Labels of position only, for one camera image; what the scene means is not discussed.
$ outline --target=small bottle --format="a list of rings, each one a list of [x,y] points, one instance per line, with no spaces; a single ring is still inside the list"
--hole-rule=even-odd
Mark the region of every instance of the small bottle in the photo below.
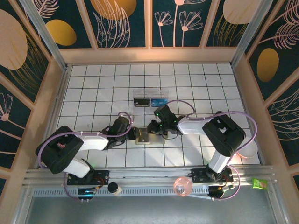
[[[122,192],[122,189],[121,189],[121,187],[118,186],[117,183],[112,182],[112,183],[108,184],[108,191],[111,194],[118,196]]]

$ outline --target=decorative wallpaper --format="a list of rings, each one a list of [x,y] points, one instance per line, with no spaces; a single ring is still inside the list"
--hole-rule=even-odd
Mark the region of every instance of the decorative wallpaper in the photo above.
[[[236,47],[260,0],[220,0],[207,47]]]
[[[289,166],[299,163],[299,80],[268,111]]]
[[[153,47],[198,47],[210,0],[153,0]]]
[[[0,84],[0,167],[10,169],[31,110]]]
[[[250,50],[250,48],[251,48],[253,42],[256,40],[257,35],[260,33],[261,29],[263,28],[264,24],[266,23],[268,17],[270,16],[270,14],[271,14],[271,12],[272,12],[272,10],[273,10],[273,8],[275,7],[275,5],[276,5],[277,2],[278,2],[278,0],[273,0],[273,2],[272,2],[272,4],[271,4],[271,7],[270,7],[270,9],[269,9],[269,11],[268,11],[268,13],[267,13],[266,16],[264,17],[264,19],[263,19],[263,21],[261,22],[260,26],[258,27],[258,29],[257,29],[257,31],[256,31],[256,33],[255,33],[255,35],[252,37],[252,40],[250,41],[249,45],[247,46],[247,48],[246,48],[246,50],[245,50],[245,53],[246,53],[246,54],[247,54],[248,51]]]
[[[143,0],[84,0],[99,48],[145,47]]]
[[[299,66],[299,1],[287,0],[249,59],[266,100]]]
[[[32,0],[32,2],[60,49],[91,48],[75,0]]]
[[[6,182],[5,179],[0,178],[0,197],[1,197],[2,191],[4,189],[5,182]]]
[[[294,181],[296,183],[297,189],[299,190],[299,175],[295,175],[294,177]]]
[[[49,61],[7,0],[0,2],[0,72],[35,101]]]

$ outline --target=grid line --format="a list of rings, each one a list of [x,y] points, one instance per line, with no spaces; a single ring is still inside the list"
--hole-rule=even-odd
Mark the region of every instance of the grid line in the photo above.
[[[146,85],[151,85],[151,84],[147,83],[146,78],[149,82],[151,82],[152,79],[150,79],[148,75],[153,74],[153,72],[151,72],[151,71],[155,71],[155,70],[157,71],[157,69],[159,69],[159,73],[157,74],[157,72],[155,72],[155,75],[156,75],[155,78],[157,79],[157,76],[159,76],[159,83],[156,83],[155,85],[159,86],[159,87],[154,87],[154,88],[169,89],[169,94],[172,95],[173,99],[188,100],[188,101],[193,102],[194,109],[196,111],[195,114],[197,116],[201,116],[201,117],[205,116],[206,117],[206,116],[209,116],[210,114],[215,114],[216,109],[221,110],[221,105],[218,104],[218,103],[221,103],[221,101],[217,101],[217,100],[225,100],[226,103],[222,104],[222,105],[223,105],[223,107],[226,106],[228,108],[228,110],[229,110],[228,103],[232,102],[232,101],[229,102],[228,100],[238,100],[236,102],[239,102],[239,100],[240,100],[240,103],[242,103],[241,95],[240,95],[240,97],[236,97],[237,98],[236,99],[234,97],[234,95],[232,94],[236,91],[235,87],[238,88],[237,84],[235,84],[235,82],[236,82],[235,76],[234,76],[234,79],[229,77],[229,76],[233,76],[233,74],[225,74],[226,76],[222,77],[221,72],[217,65],[216,66],[217,66],[217,70],[218,70],[219,74],[206,74],[206,72],[203,72],[203,74],[196,75],[195,73],[197,73],[197,70],[198,70],[198,73],[201,73],[200,66],[203,69],[202,64],[200,64],[200,66],[194,66],[192,68],[193,74],[191,74],[191,67],[189,66],[189,64],[186,63],[180,67],[180,66],[175,65],[174,63],[169,63],[169,65],[166,68],[163,67],[164,70],[168,69],[168,70],[165,70],[165,72],[164,72],[164,73],[167,73],[168,75],[163,74],[163,76],[162,76],[163,79],[161,77],[161,68],[162,67],[160,66],[160,64],[153,66],[153,68],[152,68],[153,70],[150,69],[148,72],[148,75],[146,75],[146,66],[145,65],[142,65],[142,66],[134,67],[133,65],[129,65],[128,66],[129,74],[125,75],[126,78],[119,78],[122,75],[118,76],[116,74],[117,66],[115,66],[115,65],[112,66],[114,69],[114,75],[113,75],[112,67],[109,68],[111,73],[107,73],[107,71],[106,71],[104,75],[102,74],[103,73],[102,67],[101,68],[99,67],[98,70],[100,70],[100,74],[99,74],[99,79],[97,80],[98,81],[97,88],[94,88],[94,87],[86,88],[86,85],[84,87],[85,82],[87,82],[85,77],[89,77],[90,75],[92,75],[92,74],[88,74],[88,72],[89,72],[88,66],[85,69],[85,75],[79,76],[81,78],[78,78],[78,76],[75,76],[75,78],[77,78],[77,79],[71,79],[74,77],[70,76],[68,84],[67,84],[67,90],[72,90],[72,91],[69,91],[67,98],[66,98],[67,91],[65,92],[61,111],[63,111],[64,107],[66,107],[66,106],[69,106],[69,105],[74,106],[77,103],[79,103],[78,108],[77,108],[77,113],[75,115],[71,115],[71,113],[68,114],[66,112],[72,111],[72,110],[70,110],[70,109],[64,110],[63,115],[61,115],[61,114],[59,115],[57,125],[59,125],[59,124],[66,125],[66,123],[68,123],[69,126],[73,125],[75,127],[76,125],[78,126],[79,120],[82,121],[82,120],[86,119],[86,120],[88,120],[88,122],[90,122],[90,120],[92,120],[91,132],[95,132],[95,131],[93,131],[93,129],[96,127],[96,125],[97,126],[103,125],[102,122],[108,123],[108,125],[110,125],[111,122],[114,120],[114,118],[117,117],[114,115],[114,114],[116,114],[115,112],[118,111],[117,107],[118,106],[123,107],[123,106],[125,106],[123,104],[128,103],[127,106],[125,106],[125,107],[128,107],[127,112],[130,112],[131,115],[136,115],[135,118],[138,118],[136,120],[138,125],[142,126],[144,124],[144,126],[146,126],[147,125],[146,121],[150,120],[151,116],[153,116],[153,113],[149,112],[149,110],[143,110],[143,112],[136,113],[136,114],[135,114],[134,110],[130,111],[131,110],[130,106],[133,105],[133,99],[131,96],[131,94],[133,94],[133,89],[131,88],[130,83],[133,81],[133,83],[137,83],[136,85],[142,86],[142,85],[138,84],[138,81],[134,82],[133,79],[135,77],[140,77],[140,76],[136,75],[136,74],[138,74],[137,72],[140,72],[140,73],[144,72],[144,75],[141,74],[144,77],[143,89],[144,90],[147,89]],[[102,79],[102,76],[109,77],[109,78],[106,78],[105,80],[108,81],[107,85],[109,84],[110,87],[107,87],[107,85],[105,86],[105,84],[104,84],[104,86],[102,85],[103,82],[105,82],[104,79]],[[123,85],[123,87],[115,87],[115,85],[122,86],[121,85],[122,83],[120,82],[120,80],[122,80],[122,79],[125,79],[126,82],[128,81],[128,86],[124,87],[124,85]],[[69,88],[70,83],[71,83],[71,87],[76,87],[81,84],[82,84],[82,86],[81,86],[81,88]],[[128,99],[124,98],[124,95],[123,95],[124,92],[122,91],[122,89],[124,89],[124,92],[127,92],[126,89],[128,89],[128,93],[127,93]],[[100,92],[101,92],[102,97],[98,98],[98,94]],[[85,104],[82,104],[82,102],[89,102],[90,104],[95,103],[92,115],[91,115],[92,111],[88,108],[86,109],[86,112],[85,112],[84,108],[82,108],[83,106],[85,106]],[[96,111],[96,105],[99,102],[102,102],[99,105],[105,105],[105,104],[110,104],[110,103],[111,103],[111,105],[108,110],[105,110],[104,107],[103,108],[101,107],[100,111]],[[174,112],[174,114],[176,114],[176,115],[181,115],[183,112],[185,112],[185,110],[189,110],[189,108],[187,108],[188,106],[185,104],[181,105],[177,102],[176,105],[178,108],[178,111]],[[142,159],[142,157],[143,157],[143,156],[140,157],[140,153],[141,153],[140,149],[142,148],[144,150],[144,166],[145,167],[147,166],[147,163],[146,163],[147,159],[149,162],[148,165],[151,165],[150,163],[153,162],[155,164],[154,166],[157,166],[157,165],[165,166],[166,162],[168,165],[169,165],[169,162],[171,164],[181,163],[184,165],[186,165],[188,162],[188,165],[189,165],[190,162],[187,161],[187,159],[188,159],[189,155],[192,155],[194,153],[190,148],[194,148],[194,149],[197,148],[196,151],[198,153],[201,152],[201,160],[202,160],[202,163],[204,163],[204,155],[203,155],[203,148],[202,148],[203,146],[202,145],[210,145],[210,143],[206,142],[206,139],[203,139],[200,136],[199,136],[198,140],[196,140],[195,138],[194,139],[186,138],[186,141],[185,141],[185,139],[183,140],[182,137],[180,137],[180,138],[181,138],[181,140],[176,140],[176,141],[174,140],[173,142],[170,142],[170,144],[167,143],[166,145],[157,145],[157,147],[155,147],[154,145],[152,147],[145,147],[145,146],[139,147],[139,146],[135,146],[135,145],[130,145],[133,147],[132,148],[127,143],[125,143],[123,146],[115,148],[115,149],[122,150],[122,152],[120,152],[120,154],[115,153],[117,150],[115,150],[115,152],[112,151],[112,153],[110,154],[109,157],[108,157],[108,151],[106,151],[106,153],[99,154],[98,155],[99,157],[96,157],[96,159],[98,159],[102,162],[100,162],[98,164],[98,166],[107,167],[107,164],[109,166],[111,166],[110,164],[111,164],[111,162],[113,162],[112,160],[114,160],[114,159],[118,160],[121,163],[121,167],[122,166],[125,166],[125,167],[126,166],[134,166],[134,157],[132,157],[132,156],[134,156],[134,152],[132,151],[132,149],[134,149],[134,148],[138,149],[138,152],[139,152],[138,158],[139,159]],[[200,150],[198,149],[198,147],[194,146],[194,144],[199,144]],[[172,155],[172,150],[171,150],[172,148],[179,149],[179,158],[175,158]],[[89,159],[91,160],[91,157],[89,156],[89,150],[88,150],[87,160],[89,160]],[[136,166],[140,166],[140,160],[139,160],[139,163],[135,164],[135,167]]]

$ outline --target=white grid tile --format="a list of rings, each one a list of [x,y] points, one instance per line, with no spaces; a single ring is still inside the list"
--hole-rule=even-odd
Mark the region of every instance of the white grid tile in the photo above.
[[[174,75],[173,64],[161,64],[160,75]]]
[[[226,99],[240,99],[239,90],[236,86],[224,86],[223,87]]]
[[[85,77],[83,88],[97,88],[99,84],[99,78],[97,76]]]
[[[193,98],[191,87],[178,87],[177,88],[178,99],[188,100]]]
[[[61,116],[76,116],[78,107],[79,102],[64,102],[62,106]]]
[[[75,131],[91,132],[93,126],[93,116],[77,117]]]
[[[189,75],[188,64],[174,64],[174,72],[176,75]]]
[[[201,147],[184,147],[185,166],[201,166],[204,165],[202,159]]]
[[[116,76],[129,76],[130,75],[130,65],[129,64],[118,64],[115,70]]]
[[[113,91],[113,101],[128,101],[129,88],[115,88]]]
[[[70,77],[68,89],[81,89],[83,87],[84,77]]]
[[[144,167],[144,148],[128,148],[126,156],[126,167]]]
[[[100,76],[101,65],[88,65],[85,76]]]
[[[192,87],[194,99],[210,99],[206,87]]]
[[[160,87],[160,76],[145,76],[145,87]]]
[[[80,101],[82,89],[68,89],[65,93],[65,102]]]
[[[132,76],[144,76],[144,64],[132,64],[131,75]]]
[[[95,105],[94,115],[109,115],[111,116],[111,101],[97,102]]]
[[[144,76],[131,76],[130,77],[130,88],[144,87]]]
[[[226,64],[217,64],[220,74],[233,74],[232,67],[229,63]]]
[[[204,69],[202,64],[189,64],[190,75],[203,75]]]
[[[93,132],[103,130],[110,125],[110,116],[94,116],[93,117]]]
[[[100,77],[99,88],[113,88],[114,86],[114,77]]]
[[[58,127],[67,125],[72,130],[96,132],[112,125],[120,111],[135,115],[133,126],[147,126],[156,119],[153,108],[134,107],[133,89],[159,88],[160,85],[169,91],[169,100],[181,99],[195,104],[197,117],[228,109],[243,111],[234,75],[227,65],[89,65],[77,67],[73,72]],[[191,112],[183,103],[171,103],[169,107],[177,116]],[[246,118],[236,114],[231,117],[248,132]],[[189,134],[170,140],[174,137],[176,135],[169,134],[164,145],[136,145],[135,141],[127,141],[108,151],[88,150],[78,156],[87,158],[98,168],[159,167],[207,164],[214,153],[214,147],[205,135]],[[243,164],[259,164],[258,156],[251,159],[236,156],[232,163],[241,164],[242,161]]]
[[[129,76],[115,76],[114,87],[128,87]]]
[[[96,101],[98,89],[83,89],[81,101]]]
[[[145,65],[145,74],[146,75],[160,75],[159,65],[158,64],[146,64]]]
[[[181,147],[165,148],[165,165],[166,166],[183,166],[183,149]]]
[[[175,76],[177,86],[191,86],[190,76]]]
[[[85,76],[86,67],[86,65],[73,66],[71,70],[71,76]]]
[[[206,78],[202,75],[191,76],[192,86],[206,86]]]
[[[234,75],[220,75],[223,86],[237,86]]]
[[[112,101],[113,88],[99,88],[97,101]]]
[[[115,65],[102,65],[101,76],[114,76]]]
[[[78,116],[88,116],[94,114],[95,102],[80,102]]]
[[[222,86],[219,75],[206,75],[207,86]]]
[[[164,166],[164,149],[163,148],[145,149],[145,166],[147,167]]]
[[[126,149],[111,148],[107,150],[106,167],[125,167],[126,164]]]
[[[216,64],[203,64],[205,74],[219,74]]]
[[[161,87],[171,87],[176,85],[175,76],[160,76]]]
[[[210,87],[208,86],[210,99],[225,99],[222,87]]]

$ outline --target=yellow circle pattern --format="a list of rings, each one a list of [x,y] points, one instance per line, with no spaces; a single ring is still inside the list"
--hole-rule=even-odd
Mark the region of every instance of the yellow circle pattern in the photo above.
[[[262,82],[270,81],[276,74],[279,65],[278,53],[272,48],[262,51],[257,61],[257,76]]]
[[[117,13],[114,1],[120,9],[123,8],[127,17],[133,14],[136,9],[136,0],[91,0],[90,2],[98,14],[106,19],[115,20],[115,16],[110,12],[110,10],[113,11],[115,15]]]
[[[46,27],[55,43],[63,46],[70,46],[77,40],[75,30],[62,20],[50,20],[47,22]]]

